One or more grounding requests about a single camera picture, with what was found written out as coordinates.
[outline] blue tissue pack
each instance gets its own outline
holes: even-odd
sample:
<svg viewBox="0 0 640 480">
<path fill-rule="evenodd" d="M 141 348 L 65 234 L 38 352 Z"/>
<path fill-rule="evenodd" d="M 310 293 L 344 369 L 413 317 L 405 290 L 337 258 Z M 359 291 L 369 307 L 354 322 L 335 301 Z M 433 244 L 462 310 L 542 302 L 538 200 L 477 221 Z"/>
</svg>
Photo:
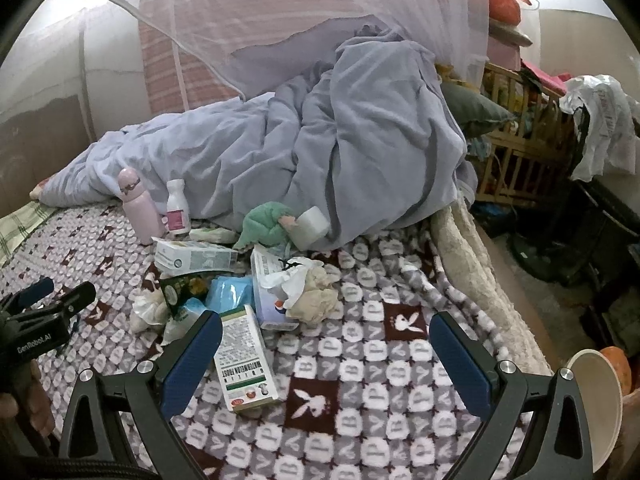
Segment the blue tissue pack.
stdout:
<svg viewBox="0 0 640 480">
<path fill-rule="evenodd" d="M 218 314 L 250 304 L 254 306 L 254 284 L 251 276 L 220 276 L 211 282 L 204 302 L 208 310 Z"/>
</svg>

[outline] wall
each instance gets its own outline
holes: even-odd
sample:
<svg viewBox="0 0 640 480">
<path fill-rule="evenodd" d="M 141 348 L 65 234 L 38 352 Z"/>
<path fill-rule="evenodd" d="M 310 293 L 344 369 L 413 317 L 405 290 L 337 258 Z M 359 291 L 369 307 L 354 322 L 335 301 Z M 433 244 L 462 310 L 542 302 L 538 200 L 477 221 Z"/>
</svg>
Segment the wall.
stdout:
<svg viewBox="0 0 640 480">
<path fill-rule="evenodd" d="M 109 130 L 151 118 L 138 22 L 46 0 L 0 67 L 0 216 Z"/>
<path fill-rule="evenodd" d="M 640 101 L 640 55 L 617 20 L 574 10 L 540 10 L 540 68 L 549 74 L 608 74 Z"/>
</svg>

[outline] plastic bag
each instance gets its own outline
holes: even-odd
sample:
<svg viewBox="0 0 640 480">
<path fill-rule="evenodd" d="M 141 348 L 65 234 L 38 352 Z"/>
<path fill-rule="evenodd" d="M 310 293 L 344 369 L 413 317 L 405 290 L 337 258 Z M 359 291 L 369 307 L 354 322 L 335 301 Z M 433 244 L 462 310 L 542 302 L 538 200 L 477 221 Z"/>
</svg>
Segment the plastic bag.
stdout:
<svg viewBox="0 0 640 480">
<path fill-rule="evenodd" d="M 595 175 L 604 173 L 605 163 L 636 174 L 632 107 L 620 83 L 610 75 L 585 75 L 569 79 L 566 87 L 567 93 L 559 102 L 562 111 L 573 114 L 585 106 L 590 117 L 582 159 L 571 179 L 590 182 Z"/>
<path fill-rule="evenodd" d="M 290 258 L 287 263 L 293 266 L 281 272 L 258 277 L 258 283 L 262 288 L 266 288 L 284 302 L 282 307 L 285 310 L 290 309 L 304 292 L 306 274 L 309 270 L 322 267 L 322 262 L 304 256 Z"/>
<path fill-rule="evenodd" d="M 254 304 L 254 284 L 251 276 L 241 278 L 221 276 L 211 283 L 205 306 L 218 314 L 245 304 Z"/>
<path fill-rule="evenodd" d="M 189 298 L 178 309 L 178 313 L 167 322 L 160 346 L 166 346 L 172 341 L 184 337 L 205 310 L 206 308 L 200 300 Z"/>
<path fill-rule="evenodd" d="M 530 0 L 521 0 L 532 5 Z M 516 0 L 489 0 L 489 18 L 507 25 L 519 25 L 522 21 L 520 4 Z"/>
</svg>

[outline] white medicine bottle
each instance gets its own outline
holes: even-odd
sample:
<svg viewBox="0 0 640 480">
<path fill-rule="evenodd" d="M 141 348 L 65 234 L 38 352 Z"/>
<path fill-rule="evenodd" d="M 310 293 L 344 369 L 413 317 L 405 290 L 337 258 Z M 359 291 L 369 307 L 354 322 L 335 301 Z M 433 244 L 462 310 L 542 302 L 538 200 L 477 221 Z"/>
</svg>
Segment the white medicine bottle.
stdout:
<svg viewBox="0 0 640 480">
<path fill-rule="evenodd" d="M 166 201 L 166 219 L 169 232 L 181 235 L 191 231 L 189 204 L 184 196 L 184 180 L 177 178 L 166 183 L 169 200 Z"/>
</svg>

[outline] blue gripper pad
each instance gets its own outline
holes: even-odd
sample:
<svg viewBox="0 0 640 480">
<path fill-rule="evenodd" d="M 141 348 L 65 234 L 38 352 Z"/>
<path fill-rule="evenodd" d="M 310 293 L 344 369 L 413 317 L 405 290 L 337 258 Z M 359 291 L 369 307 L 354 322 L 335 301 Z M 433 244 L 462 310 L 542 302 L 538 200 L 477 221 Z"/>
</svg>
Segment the blue gripper pad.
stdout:
<svg viewBox="0 0 640 480">
<path fill-rule="evenodd" d="M 201 314 L 186 335 L 175 341 L 175 343 L 186 343 L 186 346 L 182 345 L 184 349 L 181 355 L 162 384 L 160 412 L 164 418 L 169 419 L 174 415 L 180 415 L 186 409 L 221 341 L 222 322 L 220 316 L 212 310 Z M 173 344 L 171 343 L 165 352 L 169 351 Z"/>
<path fill-rule="evenodd" d="M 54 284 L 51 278 L 42 278 L 39 282 L 28 286 L 20 292 L 20 298 L 18 298 L 20 310 L 37 303 L 45 296 L 51 294 L 53 290 Z"/>
<path fill-rule="evenodd" d="M 442 316 L 431 318 L 429 338 L 468 412 L 488 420 L 492 408 L 489 381 Z"/>
</svg>

